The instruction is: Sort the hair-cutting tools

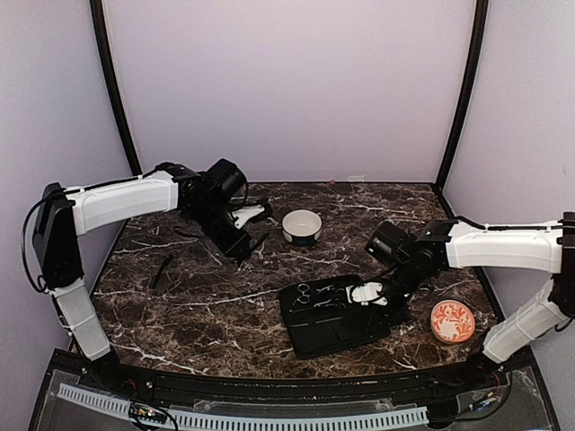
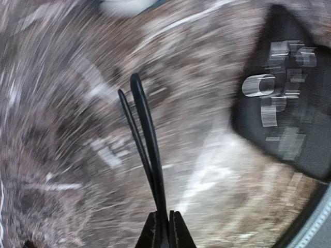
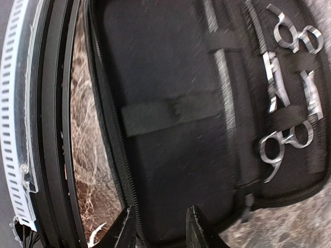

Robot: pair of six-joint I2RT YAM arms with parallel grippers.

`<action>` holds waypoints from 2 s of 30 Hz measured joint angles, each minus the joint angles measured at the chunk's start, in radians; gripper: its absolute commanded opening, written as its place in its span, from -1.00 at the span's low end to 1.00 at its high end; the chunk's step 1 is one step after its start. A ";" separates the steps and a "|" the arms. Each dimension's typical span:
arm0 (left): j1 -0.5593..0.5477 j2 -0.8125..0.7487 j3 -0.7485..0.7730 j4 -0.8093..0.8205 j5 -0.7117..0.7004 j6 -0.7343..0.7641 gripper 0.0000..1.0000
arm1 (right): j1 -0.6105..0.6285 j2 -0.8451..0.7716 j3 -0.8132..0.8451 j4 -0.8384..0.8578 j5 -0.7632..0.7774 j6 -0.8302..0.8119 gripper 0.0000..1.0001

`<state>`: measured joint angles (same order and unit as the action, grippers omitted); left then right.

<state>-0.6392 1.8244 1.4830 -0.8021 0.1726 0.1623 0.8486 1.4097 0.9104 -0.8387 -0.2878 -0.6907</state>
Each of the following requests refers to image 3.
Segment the silver thinning shears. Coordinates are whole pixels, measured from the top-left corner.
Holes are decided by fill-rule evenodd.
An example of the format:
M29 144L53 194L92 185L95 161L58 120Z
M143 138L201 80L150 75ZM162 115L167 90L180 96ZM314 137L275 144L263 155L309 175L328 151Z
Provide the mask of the silver thinning shears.
M318 54L324 45L322 33L315 27L307 25L303 30L297 31L291 19L285 13L273 4L268 4L266 7L270 12L275 14L279 21L274 27L274 38L279 46L285 49L290 49L293 53L299 51L299 42L302 41L306 46L309 54ZM279 31L279 27L286 27L292 36L292 41L285 41ZM322 104L318 92L318 88L314 82L314 71L307 72L302 70L300 75L304 81L304 92L306 96L308 115L317 115L318 119L323 118Z

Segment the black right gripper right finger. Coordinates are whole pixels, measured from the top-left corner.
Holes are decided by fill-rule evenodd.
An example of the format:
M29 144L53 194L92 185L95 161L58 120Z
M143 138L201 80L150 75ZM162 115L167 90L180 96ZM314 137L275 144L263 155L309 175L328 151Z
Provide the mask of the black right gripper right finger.
M222 247L222 240L197 206L191 206L186 214L187 247Z

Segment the black zippered tool case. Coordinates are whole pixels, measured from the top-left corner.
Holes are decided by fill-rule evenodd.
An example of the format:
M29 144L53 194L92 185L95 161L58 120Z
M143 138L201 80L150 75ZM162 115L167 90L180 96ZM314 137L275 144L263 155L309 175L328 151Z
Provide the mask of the black zippered tool case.
M103 143L143 247L187 247L197 206L219 234L257 209L317 194L330 178L330 67L274 38L273 4L297 31L317 28L305 1L87 1L88 65ZM302 70L314 71L323 118L313 142L262 161L259 142L308 134Z

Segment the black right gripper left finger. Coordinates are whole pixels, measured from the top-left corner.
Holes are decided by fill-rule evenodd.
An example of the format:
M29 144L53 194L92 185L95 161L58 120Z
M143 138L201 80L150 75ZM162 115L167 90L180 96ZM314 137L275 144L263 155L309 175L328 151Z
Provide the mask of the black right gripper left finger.
M134 248L136 246L136 210L126 207L117 217L104 237L93 247Z

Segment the silver straight scissors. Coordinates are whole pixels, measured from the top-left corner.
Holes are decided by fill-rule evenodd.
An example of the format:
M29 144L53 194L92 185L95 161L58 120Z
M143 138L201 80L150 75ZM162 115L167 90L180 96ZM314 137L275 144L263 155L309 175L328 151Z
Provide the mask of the silver straight scissors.
M283 130L281 130L281 131L274 131L270 135L260 140L259 149L260 149L261 159L263 162L273 167L272 173L264 180L265 183L270 182L276 175L284 158L285 145L290 144L297 149L303 149L309 146L313 142L313 139L317 136L316 134L314 134L313 125L323 118L322 105L321 105L318 89L314 82L314 71L311 71L309 73L307 73L306 71L302 71L300 75L303 79L304 91L305 91L307 107L308 107L308 117L306 120L301 121L300 123L305 126L307 130L308 138L306 143L304 144L300 143L295 134L296 125L290 125L290 127L287 128L287 130L289 131L288 136L284 136ZM265 150L267 140L269 139L276 140L279 147L279 153L273 159L267 156Z

